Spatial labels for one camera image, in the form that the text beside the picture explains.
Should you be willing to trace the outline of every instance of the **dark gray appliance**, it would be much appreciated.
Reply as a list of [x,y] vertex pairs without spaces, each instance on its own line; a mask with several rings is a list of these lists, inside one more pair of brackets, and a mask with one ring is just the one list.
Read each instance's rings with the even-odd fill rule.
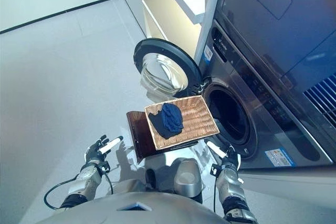
[[218,0],[199,66],[177,46],[141,41],[149,90],[202,94],[242,168],[336,160],[336,0]]

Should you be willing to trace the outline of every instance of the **white label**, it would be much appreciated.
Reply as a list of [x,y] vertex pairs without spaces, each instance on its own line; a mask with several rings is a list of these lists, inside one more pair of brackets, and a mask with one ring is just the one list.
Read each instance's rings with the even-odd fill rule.
[[265,154],[276,167],[294,166],[294,163],[287,157],[285,151],[281,149],[265,151]]
[[211,49],[207,46],[207,45],[205,45],[205,48],[204,48],[204,56],[205,56],[205,58],[207,59],[207,61],[210,61],[211,60],[211,57],[212,57],[212,51],[211,51]]

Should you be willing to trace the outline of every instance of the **appliance vent grille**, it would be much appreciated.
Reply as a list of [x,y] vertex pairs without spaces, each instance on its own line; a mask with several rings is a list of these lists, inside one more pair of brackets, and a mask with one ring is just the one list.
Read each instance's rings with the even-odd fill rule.
[[336,73],[320,81],[304,94],[336,128]]

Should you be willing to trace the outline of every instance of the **baseboard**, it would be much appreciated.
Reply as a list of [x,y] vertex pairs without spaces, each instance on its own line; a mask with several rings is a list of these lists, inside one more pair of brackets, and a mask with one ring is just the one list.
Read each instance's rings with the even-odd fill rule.
[[21,28],[21,27],[24,27],[24,26],[27,26],[27,25],[30,25],[30,24],[39,22],[39,21],[41,21],[41,20],[45,20],[45,19],[47,19],[47,18],[52,18],[52,17],[55,17],[55,16],[60,15],[60,14],[64,14],[64,13],[68,13],[68,12],[72,12],[73,10],[78,10],[78,9],[81,9],[81,8],[84,8],[84,7],[88,7],[88,6],[90,6],[90,5],[99,4],[99,3],[102,3],[102,2],[105,2],[105,1],[108,1],[108,0],[97,0],[97,1],[94,1],[94,2],[91,2],[91,3],[88,3],[88,4],[84,4],[84,5],[76,6],[76,7],[67,9],[67,10],[63,10],[62,12],[58,12],[58,13],[50,14],[50,15],[45,16],[45,17],[42,17],[42,18],[34,19],[34,20],[32,20],[32,21],[23,23],[23,24],[21,24],[21,25],[13,26],[13,27],[11,27],[11,28],[2,30],[2,31],[0,31],[0,34],[4,34],[4,33],[7,33],[7,32],[9,32],[9,31],[13,31],[13,30],[15,30],[15,29],[18,29],[18,28]]

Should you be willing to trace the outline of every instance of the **black cable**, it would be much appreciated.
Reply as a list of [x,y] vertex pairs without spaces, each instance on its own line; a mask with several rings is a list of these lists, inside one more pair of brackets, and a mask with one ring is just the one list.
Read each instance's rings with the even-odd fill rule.
[[77,178],[78,175],[79,175],[79,174],[77,174],[77,175],[76,175],[74,178],[72,178],[72,179],[69,179],[69,180],[66,180],[66,181],[63,181],[63,182],[57,184],[56,186],[52,187],[49,191],[47,191],[46,194],[44,194],[43,201],[44,201],[44,203],[47,205],[47,207],[49,207],[49,208],[51,208],[51,209],[53,209],[53,210],[57,210],[57,209],[59,209],[58,207],[54,207],[54,206],[52,206],[51,204],[48,203],[48,201],[47,201],[47,196],[48,196],[48,194],[50,194],[51,191],[53,191],[53,190],[56,189],[57,187],[59,187],[59,186],[61,186],[61,185],[64,185],[64,184],[66,184],[66,183],[69,183],[69,182],[71,182],[71,181],[76,180],[76,178]]
[[214,213],[216,213],[216,181],[217,178],[215,178],[215,186],[214,186]]
[[109,176],[107,176],[107,174],[105,173],[105,177],[106,177],[106,180],[109,182],[110,184],[110,187],[111,187],[111,194],[113,194],[113,187],[112,187],[112,183],[111,183],[111,180],[109,178]]

